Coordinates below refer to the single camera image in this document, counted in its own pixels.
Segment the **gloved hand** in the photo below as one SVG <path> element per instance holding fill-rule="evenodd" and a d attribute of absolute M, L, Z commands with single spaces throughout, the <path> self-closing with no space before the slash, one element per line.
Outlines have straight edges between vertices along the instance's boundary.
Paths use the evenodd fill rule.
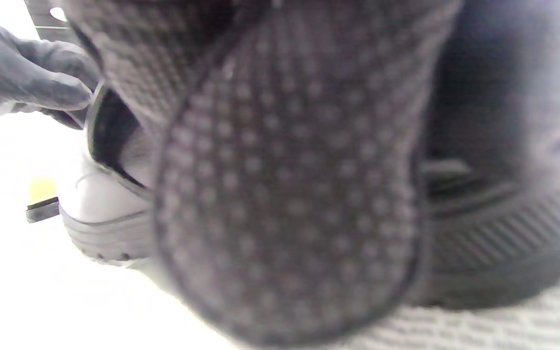
<path fill-rule="evenodd" d="M 26 40 L 0 27 L 0 111 L 42 111 L 81 128 L 98 69 L 68 42 Z"/>

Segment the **yellow object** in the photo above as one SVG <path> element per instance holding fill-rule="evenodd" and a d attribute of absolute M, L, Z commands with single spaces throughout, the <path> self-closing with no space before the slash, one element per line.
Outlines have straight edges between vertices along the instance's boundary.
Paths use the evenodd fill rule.
<path fill-rule="evenodd" d="M 57 182 L 49 177 L 34 177 L 29 186 L 29 205 L 57 197 Z"/>

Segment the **finger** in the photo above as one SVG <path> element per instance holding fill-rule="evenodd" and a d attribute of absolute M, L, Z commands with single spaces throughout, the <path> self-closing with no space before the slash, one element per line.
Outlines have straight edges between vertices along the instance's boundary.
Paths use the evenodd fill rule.
<path fill-rule="evenodd" d="M 92 91 L 78 78 L 35 65 L 18 89 L 17 102 L 62 111 L 84 109 L 92 98 Z"/>
<path fill-rule="evenodd" d="M 93 90 L 100 80 L 94 60 L 81 47 L 70 42 L 48 40 L 16 40 L 23 57 L 49 71 L 64 73 L 81 80 Z"/>
<path fill-rule="evenodd" d="M 49 109 L 83 109 L 91 91 L 78 78 L 37 66 L 20 55 L 14 36 L 0 28 L 0 102 Z"/>

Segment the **sneaker sole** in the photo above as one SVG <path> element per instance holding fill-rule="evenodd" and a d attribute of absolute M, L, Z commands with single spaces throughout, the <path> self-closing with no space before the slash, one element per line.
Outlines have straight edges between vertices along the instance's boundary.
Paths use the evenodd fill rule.
<path fill-rule="evenodd" d="M 141 211 L 102 222 L 78 221 L 60 206 L 69 236 L 85 255 L 102 261 L 129 261 L 151 255 L 153 229 L 149 212 Z"/>

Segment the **white floor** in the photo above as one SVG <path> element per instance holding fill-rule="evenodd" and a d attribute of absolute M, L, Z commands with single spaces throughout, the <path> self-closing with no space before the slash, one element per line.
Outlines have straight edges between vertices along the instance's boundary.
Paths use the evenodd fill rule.
<path fill-rule="evenodd" d="M 140 272 L 85 259 L 58 217 L 25 222 L 31 175 L 65 171 L 80 136 L 0 119 L 0 350 L 230 349 Z"/>

